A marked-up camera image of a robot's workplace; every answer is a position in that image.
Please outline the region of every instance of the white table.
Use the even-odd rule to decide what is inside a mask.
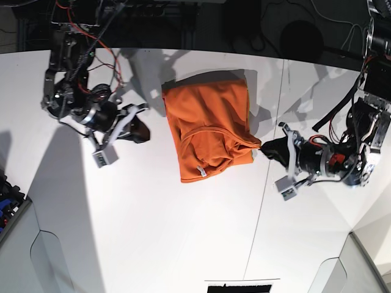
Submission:
[[[112,62],[106,51],[97,54]],[[0,155],[7,158],[10,181],[29,190],[40,229],[60,239],[75,289],[198,293],[211,281],[276,279],[269,281],[272,293],[307,292],[321,263],[339,255],[349,231],[390,182],[384,170],[391,152],[383,148],[384,159],[364,188],[320,184],[288,202],[273,185],[285,170],[261,153],[253,164],[182,184],[160,86],[209,71],[244,70],[252,132],[265,142],[283,135],[278,121],[309,136],[358,73],[214,52],[123,55],[132,56],[154,108],[140,114],[152,139],[117,141],[119,161],[102,169],[89,141],[59,128],[40,108],[49,52],[0,55]],[[123,55],[129,81],[134,74]],[[108,68],[92,71],[90,87],[111,74]],[[125,88],[125,103],[143,102],[132,83]],[[342,116],[335,119],[339,133]]]

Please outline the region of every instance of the small black object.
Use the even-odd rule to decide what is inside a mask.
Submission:
[[[285,168],[288,168],[290,156],[287,136],[265,142],[260,150],[269,160],[276,160]]]
[[[286,59],[317,63],[323,47],[322,33],[308,21],[297,20],[288,24],[280,36],[280,50]]]
[[[91,91],[90,100],[94,103],[103,105],[111,96],[111,89],[108,84],[98,84]]]
[[[321,172],[322,169],[322,154],[325,150],[310,142],[304,142],[300,147],[298,154],[298,164],[301,170],[310,174]],[[324,165],[326,171],[328,171],[328,165]]]
[[[148,142],[151,138],[150,130],[137,116],[135,116],[130,124],[128,124],[127,129],[129,134],[127,136],[119,137],[118,139],[131,140],[135,143],[144,143]]]

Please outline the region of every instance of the red wire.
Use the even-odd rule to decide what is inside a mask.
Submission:
[[[311,136],[309,142],[310,142],[312,145],[316,145],[317,147],[322,148],[323,146],[322,146],[321,144],[316,143],[316,142],[313,141],[314,139],[317,139],[317,138],[319,138],[319,137],[323,137],[323,136],[321,136],[321,135]]]
[[[70,7],[61,6],[61,5],[59,4],[58,0],[56,0],[56,5],[57,5],[58,7],[60,7],[61,9],[66,9],[66,10],[67,10],[68,20],[69,20],[70,24],[71,24],[77,31],[79,31],[80,33],[82,33],[82,34],[84,34],[84,35],[86,35],[86,36],[88,36],[88,37],[90,37],[90,38],[92,38],[92,39],[94,39],[94,40],[97,39],[95,36],[90,35],[90,34],[88,34],[87,32],[85,32],[85,31],[83,31],[82,29],[80,29],[80,28],[72,21],[72,17],[71,17],[71,15],[70,15],[70,10],[71,10]],[[120,62],[118,61],[118,58],[115,58],[114,53],[112,53],[111,50],[109,49],[109,47],[107,47],[101,40],[98,40],[98,42],[99,42],[99,44],[100,44],[103,48],[105,48],[107,51],[109,51],[110,54],[113,55],[113,57],[114,57],[114,59],[115,59],[115,62],[116,62],[116,64],[117,64],[117,66],[118,66],[119,76],[120,76],[121,79],[122,79],[121,65],[120,65]],[[115,92],[118,90],[119,87],[120,87],[120,82],[118,82],[117,87],[115,88],[115,90],[113,91],[113,93],[115,93]]]
[[[119,76],[119,78],[118,78],[118,77],[115,77],[115,79],[116,79],[118,82],[123,83],[122,76],[119,74],[119,72],[115,69],[115,67],[114,67],[113,65],[104,63],[102,60],[99,59],[98,56],[95,56],[95,58],[97,58],[97,60],[98,60],[100,63],[102,63],[102,65],[107,66],[107,67],[109,67],[110,69],[113,69],[113,70],[115,71],[115,73],[117,74],[117,76]]]
[[[68,9],[68,8],[69,8],[69,7],[61,6],[61,5],[59,4],[59,1],[58,1],[58,0],[56,0],[56,5],[57,5],[58,7],[60,7],[61,9]]]
[[[78,82],[78,87],[83,93],[90,94],[91,92],[89,90],[85,90],[80,82]]]

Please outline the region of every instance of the black cable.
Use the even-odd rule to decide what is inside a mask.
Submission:
[[[9,32],[9,31],[6,31],[4,29],[0,29],[0,32],[4,32],[6,34],[16,34],[16,32]]]
[[[72,11],[72,14],[73,14],[73,16],[75,17],[75,19],[77,19],[76,15],[75,15],[75,13],[74,13],[73,11]],[[79,29],[82,30],[83,32],[85,32],[86,34],[91,34],[90,32],[87,32],[85,29],[83,29],[83,28],[81,27],[81,25],[79,24],[78,21],[73,20],[73,22],[74,22],[74,23],[79,27]],[[89,37],[88,37],[87,35],[86,35],[86,39],[87,39],[87,45],[90,46]],[[109,47],[109,50],[110,50],[111,54],[112,54],[113,57],[114,57],[114,64],[113,64],[113,68],[114,68],[114,69],[113,69],[112,79],[111,79],[111,82],[110,82],[110,86],[111,86],[111,85],[112,85],[112,82],[113,82],[113,80],[114,80],[114,78],[115,78],[115,76],[117,75],[117,57],[115,56],[114,51],[112,50],[111,47]],[[99,62],[102,63],[102,65],[97,66],[97,67],[94,67],[93,69],[90,69],[90,70],[87,70],[87,71],[92,71],[92,70],[97,69],[98,67],[101,67],[101,66],[103,66],[103,65],[108,65],[107,63],[102,62],[102,61],[98,58],[98,56],[95,56],[95,57],[98,59]]]
[[[0,47],[12,46],[12,45],[16,45],[16,43],[4,44],[4,45],[0,45]]]
[[[313,16],[313,14],[308,10],[308,8],[306,8],[304,5],[300,4],[300,3],[295,3],[295,2],[291,2],[289,0],[287,0],[287,3],[291,4],[291,5],[297,5],[301,8],[303,8],[311,17],[312,17],[312,20],[313,20],[313,23],[316,23],[316,20],[315,20],[315,17]]]
[[[99,64],[98,66],[95,66],[95,67],[93,67],[93,68],[91,68],[91,69],[88,69],[87,71],[92,71],[92,70],[95,70],[95,69],[98,69],[98,68],[100,68],[100,67],[102,67],[102,66],[111,66],[111,64],[108,64],[108,63],[102,63],[102,64]]]
[[[261,16],[261,22],[263,21],[263,18],[265,17],[266,13],[268,12],[268,9],[269,9],[270,5],[280,5],[280,4],[284,3],[284,2],[285,2],[285,0],[282,0],[281,2],[269,2],[268,5],[266,5],[266,7],[265,7],[265,12]]]
[[[80,134],[81,136],[83,136],[84,138],[88,138],[88,135],[87,135],[87,134],[84,134],[84,133],[78,131],[76,128],[74,128],[73,126],[69,125],[68,123],[61,122],[60,120],[59,120],[59,123],[60,123],[61,125],[64,125],[64,126],[68,126],[68,127],[71,128],[72,130],[76,131],[78,134]]]
[[[360,82],[360,75],[357,77],[356,81],[354,82],[352,88],[350,91],[346,94],[346,96],[328,113],[326,116],[324,116],[317,124],[315,124],[312,129],[316,132],[319,131],[321,127],[323,127],[327,122],[330,121],[330,119],[340,112],[343,107],[349,102],[350,99],[354,99],[354,94],[357,91],[357,87]]]
[[[110,86],[112,85],[112,82],[114,81],[114,78],[115,78],[115,76],[117,74],[117,59],[118,59],[118,56],[120,54],[120,52],[118,52],[118,54],[115,55],[114,51],[112,49],[111,49],[111,51],[112,51],[112,55],[114,56],[114,64],[113,64],[114,69],[112,71],[112,77],[111,77],[111,81],[110,81]]]
[[[294,186],[295,186],[295,188],[298,189],[298,188],[301,187],[303,184],[307,183],[307,181],[308,181],[308,178],[303,179],[303,180],[300,180],[299,182],[296,182],[296,183],[294,184]]]
[[[263,35],[263,38],[270,45],[270,47],[274,50],[274,52],[276,52],[278,58],[282,58],[282,56],[281,56],[279,50],[276,48],[276,46],[274,46],[274,44],[265,35]]]

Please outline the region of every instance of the orange cloth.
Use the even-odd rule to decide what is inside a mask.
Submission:
[[[186,85],[165,90],[163,98],[183,183],[253,162],[251,150],[261,142],[249,131],[245,80]]]

